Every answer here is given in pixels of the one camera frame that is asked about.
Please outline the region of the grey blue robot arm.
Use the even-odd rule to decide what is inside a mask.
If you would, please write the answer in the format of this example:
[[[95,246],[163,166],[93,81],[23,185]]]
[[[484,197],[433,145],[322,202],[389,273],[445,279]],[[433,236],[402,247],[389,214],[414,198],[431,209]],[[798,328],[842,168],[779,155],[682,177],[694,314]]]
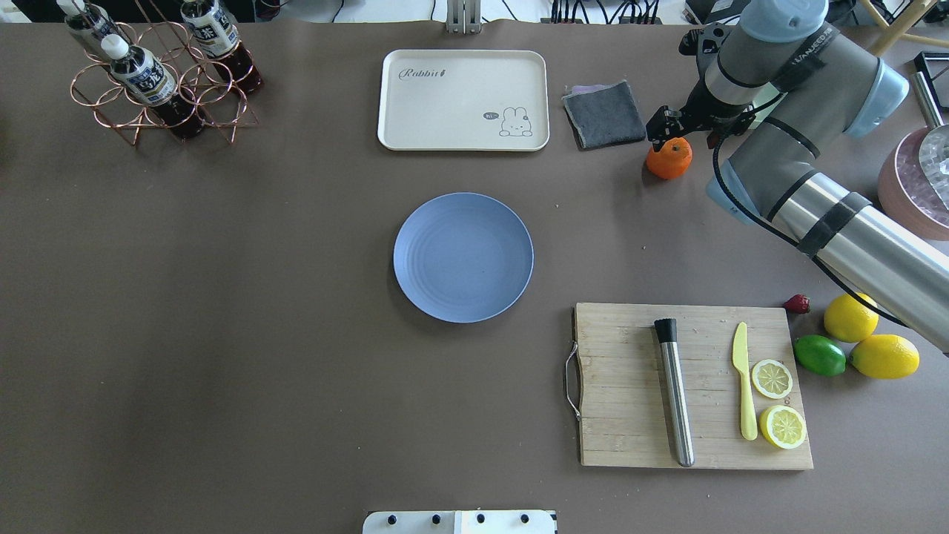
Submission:
[[[738,24],[695,37],[699,79],[677,111],[647,123],[654,148],[694,131],[725,138],[750,122],[765,85],[782,92],[722,165],[708,192],[724,209],[792,243],[947,351],[947,257],[814,162],[837,136],[864,136],[905,100],[910,85],[826,21],[826,1],[752,1]]]

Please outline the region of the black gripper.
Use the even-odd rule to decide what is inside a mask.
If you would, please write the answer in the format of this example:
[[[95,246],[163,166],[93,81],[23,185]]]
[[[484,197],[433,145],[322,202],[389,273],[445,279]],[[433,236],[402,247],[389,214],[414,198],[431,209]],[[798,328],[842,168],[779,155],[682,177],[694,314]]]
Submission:
[[[709,131],[708,148],[731,136],[731,126],[753,100],[753,88],[718,76],[701,79],[681,109],[661,106],[645,125],[651,143],[665,143],[692,132]]]

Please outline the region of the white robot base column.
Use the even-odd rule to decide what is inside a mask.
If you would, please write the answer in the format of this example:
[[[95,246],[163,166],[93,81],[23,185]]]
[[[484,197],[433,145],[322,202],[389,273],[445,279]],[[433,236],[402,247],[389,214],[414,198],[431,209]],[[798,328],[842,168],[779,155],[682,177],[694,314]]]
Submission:
[[[363,521],[363,533],[557,533],[550,510],[377,511]]]

